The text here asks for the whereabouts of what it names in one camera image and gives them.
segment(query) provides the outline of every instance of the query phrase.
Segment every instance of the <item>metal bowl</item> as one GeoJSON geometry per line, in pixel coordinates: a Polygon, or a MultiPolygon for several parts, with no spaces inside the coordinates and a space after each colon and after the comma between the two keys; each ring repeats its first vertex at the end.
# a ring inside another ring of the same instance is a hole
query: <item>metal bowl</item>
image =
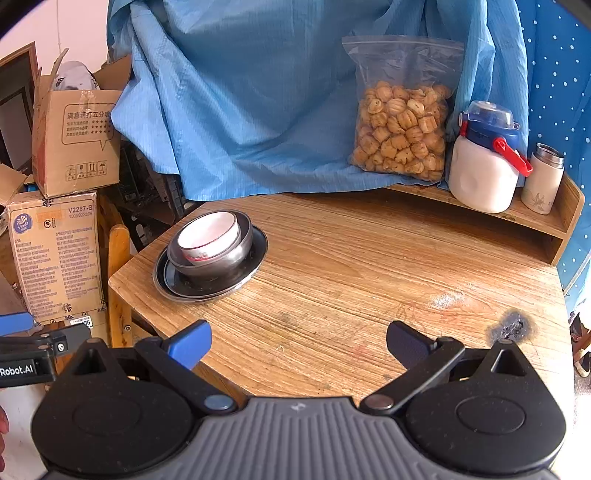
{"type": "Polygon", "coordinates": [[[177,238],[182,229],[179,230],[171,238],[167,247],[168,259],[179,272],[188,277],[215,278],[232,271],[244,260],[252,246],[251,219],[246,213],[237,210],[224,211],[229,211],[236,215],[238,226],[240,227],[240,238],[230,248],[219,255],[201,260],[199,265],[194,265],[184,257],[182,250],[178,246],[177,238]]]}

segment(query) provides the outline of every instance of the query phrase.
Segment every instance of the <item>white wall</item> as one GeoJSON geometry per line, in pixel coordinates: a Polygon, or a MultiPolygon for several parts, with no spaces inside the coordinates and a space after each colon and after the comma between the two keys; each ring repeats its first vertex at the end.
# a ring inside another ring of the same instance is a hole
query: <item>white wall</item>
{"type": "Polygon", "coordinates": [[[49,73],[61,49],[65,60],[79,60],[91,72],[107,58],[108,0],[45,0],[0,40],[0,59],[35,42],[37,62],[49,73]]]}

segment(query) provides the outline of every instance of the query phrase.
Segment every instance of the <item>stacked bowls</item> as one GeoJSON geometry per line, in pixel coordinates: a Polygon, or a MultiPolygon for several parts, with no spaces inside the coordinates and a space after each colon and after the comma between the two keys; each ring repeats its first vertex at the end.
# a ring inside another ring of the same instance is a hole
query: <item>stacked bowls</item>
{"type": "Polygon", "coordinates": [[[217,300],[244,285],[266,253],[267,237],[246,213],[205,213],[172,237],[154,266],[154,284],[171,300],[217,300]]]}

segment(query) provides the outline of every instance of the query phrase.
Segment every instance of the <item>red handle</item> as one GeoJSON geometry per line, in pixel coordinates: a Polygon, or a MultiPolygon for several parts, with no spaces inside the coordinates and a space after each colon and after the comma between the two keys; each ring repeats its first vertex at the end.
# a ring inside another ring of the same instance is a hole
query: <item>red handle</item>
{"type": "Polygon", "coordinates": [[[516,152],[507,145],[507,141],[503,137],[495,138],[492,141],[492,148],[494,148],[495,152],[501,155],[507,162],[513,165],[524,177],[528,177],[530,173],[534,171],[534,167],[531,166],[531,163],[528,162],[522,154],[516,152]]]}

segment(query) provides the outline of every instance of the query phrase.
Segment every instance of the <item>gray ridged surface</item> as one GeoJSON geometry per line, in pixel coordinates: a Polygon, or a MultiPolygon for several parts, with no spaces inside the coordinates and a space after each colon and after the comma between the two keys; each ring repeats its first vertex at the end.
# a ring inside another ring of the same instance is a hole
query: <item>gray ridged surface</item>
{"type": "MultiPolygon", "coordinates": [[[[51,473],[47,479],[69,478],[51,473]]],[[[254,398],[211,417],[191,444],[137,480],[468,480],[418,453],[395,421],[347,398],[254,398]]],[[[552,480],[548,471],[518,477],[552,480]]]]}

